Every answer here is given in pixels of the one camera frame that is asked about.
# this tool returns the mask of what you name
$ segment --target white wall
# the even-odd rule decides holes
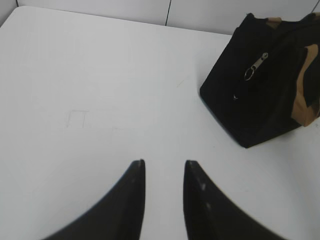
[[[18,0],[18,3],[20,6],[28,5],[165,25],[170,0]]]
[[[232,34],[247,13],[298,21],[317,0],[172,0],[168,26]]]
[[[0,0],[0,26],[5,22],[16,6],[15,0]]]

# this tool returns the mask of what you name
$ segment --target black fabric bag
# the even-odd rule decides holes
[[[301,21],[248,14],[200,88],[226,130],[249,148],[299,126],[320,109],[320,14]]]

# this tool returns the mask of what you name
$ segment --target table surface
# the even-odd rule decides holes
[[[319,239],[320,122],[244,149],[199,97],[230,38],[17,8],[0,28],[0,239],[57,231],[138,159],[141,240],[187,239],[188,159],[277,234]]]

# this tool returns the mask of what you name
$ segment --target tan strap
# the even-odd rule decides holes
[[[304,96],[304,75],[311,63],[317,57],[319,48],[317,44],[305,48],[307,49],[307,55],[296,81],[296,96],[291,113],[291,117],[304,127],[311,124],[318,117],[320,112],[320,100],[308,107]]]
[[[268,17],[265,24],[267,24],[269,27],[273,29],[277,29],[281,22],[281,17]]]
[[[313,14],[314,14],[314,18],[313,18],[314,21],[320,20],[320,12],[313,12]]]

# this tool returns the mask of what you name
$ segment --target zipper pull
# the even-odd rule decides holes
[[[253,75],[255,74],[255,71],[260,67],[260,65],[268,58],[268,53],[265,52],[262,54],[262,56],[250,67],[248,68],[244,73],[244,80],[248,81],[250,80]]]

